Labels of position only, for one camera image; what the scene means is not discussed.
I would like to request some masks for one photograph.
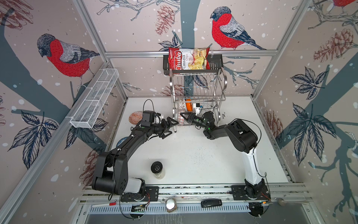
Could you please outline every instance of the metal dish rack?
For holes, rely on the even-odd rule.
[[[220,106],[221,102],[226,100],[224,92],[227,86],[223,67],[212,70],[170,69],[169,76],[174,120],[178,119],[180,110],[186,111],[186,107],[183,106],[185,103],[200,103],[205,107],[203,109],[213,111],[216,125],[220,123]]]

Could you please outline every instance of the orange object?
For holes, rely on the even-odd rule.
[[[187,105],[187,110],[189,112],[192,112],[193,111],[193,105],[192,103],[185,103]]]

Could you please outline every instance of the red chip packaging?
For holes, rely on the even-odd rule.
[[[169,48],[169,68],[172,70],[210,69],[209,48]]]

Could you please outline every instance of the black mounting plate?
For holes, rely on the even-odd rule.
[[[246,185],[232,185],[231,186],[231,193],[234,198],[234,201],[242,201],[242,200],[252,200],[246,195],[245,190]],[[267,186],[265,185],[262,189],[262,193],[266,195],[268,198],[271,198],[271,195],[267,193],[269,190],[267,189]],[[256,200],[262,200],[262,201],[268,201],[268,198],[260,194]]]
[[[150,201],[158,201],[159,187],[145,187],[145,192],[149,193]],[[141,201],[148,201],[148,196],[144,196]],[[121,202],[138,202],[131,197],[131,193],[124,193],[121,196]]]

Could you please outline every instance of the table surface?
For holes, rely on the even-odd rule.
[[[156,112],[164,117],[172,117],[172,105],[169,97],[129,98],[118,131],[112,145],[130,134],[134,127],[128,118],[135,111],[142,111],[145,100],[151,99]],[[145,110],[152,110],[147,101]],[[256,123],[262,138],[256,148],[257,164],[263,175],[267,172],[269,183],[286,183],[287,178],[260,121],[250,97],[227,97],[221,104],[224,116],[219,125],[241,118]],[[246,124],[260,137],[258,128],[249,122]],[[181,126],[165,139],[153,138],[141,145],[128,161],[128,175],[142,178],[146,184],[235,184],[244,183],[245,168],[242,154],[232,145],[229,137],[208,140],[203,129],[194,126]],[[153,162],[160,161],[165,170],[163,179],[158,180],[150,170]]]

